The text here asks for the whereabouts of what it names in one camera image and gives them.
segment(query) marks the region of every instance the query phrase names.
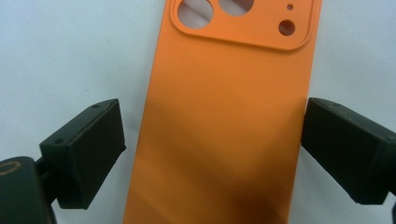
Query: orange phone case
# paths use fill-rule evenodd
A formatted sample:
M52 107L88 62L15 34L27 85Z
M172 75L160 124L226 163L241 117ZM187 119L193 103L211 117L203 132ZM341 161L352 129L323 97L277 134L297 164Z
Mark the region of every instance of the orange phone case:
M208 0L201 29L181 2L165 4L123 223L286 224L321 1L236 17Z

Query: phone case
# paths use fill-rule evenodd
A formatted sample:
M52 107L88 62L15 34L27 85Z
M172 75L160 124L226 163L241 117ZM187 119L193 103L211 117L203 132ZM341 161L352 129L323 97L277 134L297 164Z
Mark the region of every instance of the phone case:
M181 2L165 4L123 223L286 224L321 1L232 16L208 0L201 29Z

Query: black plastic block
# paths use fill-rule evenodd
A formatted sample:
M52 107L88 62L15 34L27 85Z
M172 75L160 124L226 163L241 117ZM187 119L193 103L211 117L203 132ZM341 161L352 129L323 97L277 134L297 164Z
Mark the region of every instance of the black plastic block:
M356 203L381 204L395 186L396 133L343 105L310 98L302 145Z

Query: white background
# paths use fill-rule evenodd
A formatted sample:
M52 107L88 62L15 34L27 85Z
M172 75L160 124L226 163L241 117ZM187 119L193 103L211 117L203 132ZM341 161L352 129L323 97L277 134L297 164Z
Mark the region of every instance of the white background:
M59 224L122 222L163 3L0 1L0 161L37 160L38 144L76 114L120 99L128 148L87 211L52 205ZM309 93L394 132L395 11L393 0L323 0ZM290 224L387 224L394 203L355 204L301 150Z

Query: small hole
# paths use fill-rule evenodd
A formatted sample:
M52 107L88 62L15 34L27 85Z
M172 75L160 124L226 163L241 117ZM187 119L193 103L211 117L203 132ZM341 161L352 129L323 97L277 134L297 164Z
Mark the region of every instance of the small hole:
M206 0L184 0L177 9L178 19L191 29L207 26L213 18L213 8Z
M253 7L254 0L219 0L221 8L232 16L247 14Z
M296 28L295 28L294 23L292 21L282 21L279 24L278 29L279 29L279 32L282 35L289 36L289 35L294 34L294 31L295 31Z
M58 139L55 140L54 143L55 143L56 145L60 145L60 144L62 144L63 142L64 142L64 139L58 138Z

